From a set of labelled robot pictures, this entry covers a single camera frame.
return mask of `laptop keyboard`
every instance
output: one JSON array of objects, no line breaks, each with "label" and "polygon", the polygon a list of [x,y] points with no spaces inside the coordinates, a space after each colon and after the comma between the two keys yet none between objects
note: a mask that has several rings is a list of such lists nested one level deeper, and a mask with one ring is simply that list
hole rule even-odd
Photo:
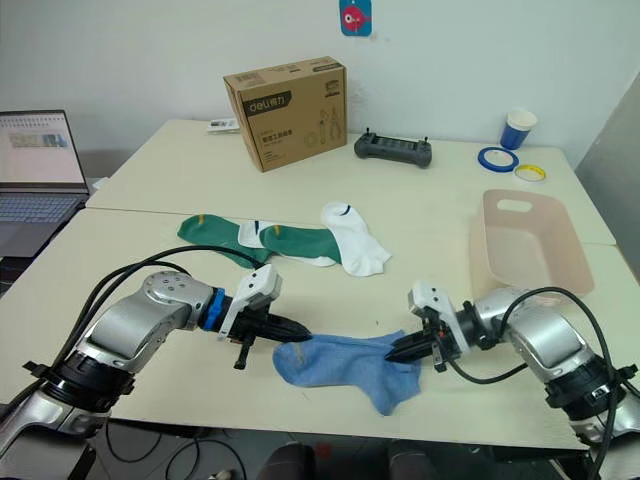
[{"label": "laptop keyboard", "polygon": [[58,195],[1,195],[0,222],[56,223],[78,201]]}]

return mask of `blue tape roll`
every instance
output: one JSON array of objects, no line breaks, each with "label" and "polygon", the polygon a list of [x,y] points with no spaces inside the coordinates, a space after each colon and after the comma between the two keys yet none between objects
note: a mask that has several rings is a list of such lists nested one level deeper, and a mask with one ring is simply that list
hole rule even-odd
[{"label": "blue tape roll", "polygon": [[209,307],[207,312],[207,320],[204,322],[202,329],[206,332],[213,330],[213,326],[216,324],[216,320],[222,312],[222,301],[224,300],[224,288],[219,288],[216,291],[216,298],[213,299],[213,303]]},{"label": "blue tape roll", "polygon": [[[490,163],[489,160],[485,158],[485,154],[487,152],[496,151],[496,150],[499,152],[504,152],[508,154],[513,160],[511,165],[495,165],[493,163]],[[480,165],[482,165],[487,170],[491,170],[492,172],[507,173],[507,172],[512,172],[513,169],[518,166],[518,164],[520,163],[520,160],[518,159],[518,157],[516,157],[515,153],[510,152],[509,150],[506,150],[504,148],[487,147],[487,148],[483,148],[478,152],[478,163],[480,163]]]}]

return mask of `laptop screen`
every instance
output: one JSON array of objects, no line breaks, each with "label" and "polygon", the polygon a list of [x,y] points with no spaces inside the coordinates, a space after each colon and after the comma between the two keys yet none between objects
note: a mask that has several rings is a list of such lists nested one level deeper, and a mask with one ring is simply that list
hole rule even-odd
[{"label": "laptop screen", "polygon": [[62,110],[0,113],[0,191],[86,189]]}]

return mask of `cardboard box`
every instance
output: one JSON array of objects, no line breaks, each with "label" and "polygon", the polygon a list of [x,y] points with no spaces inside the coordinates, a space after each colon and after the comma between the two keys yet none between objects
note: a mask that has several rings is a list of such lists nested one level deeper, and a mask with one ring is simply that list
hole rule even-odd
[{"label": "cardboard box", "polygon": [[331,57],[224,77],[262,172],[345,145],[346,69]]}]

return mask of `blue sock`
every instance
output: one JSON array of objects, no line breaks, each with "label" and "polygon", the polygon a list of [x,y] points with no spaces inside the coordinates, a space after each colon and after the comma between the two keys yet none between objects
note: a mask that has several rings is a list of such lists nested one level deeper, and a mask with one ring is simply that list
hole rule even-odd
[{"label": "blue sock", "polygon": [[420,362],[387,362],[399,330],[383,337],[356,339],[314,335],[300,343],[284,343],[273,352],[273,364],[287,382],[299,387],[355,385],[378,412],[390,415],[395,406],[420,392]]}]

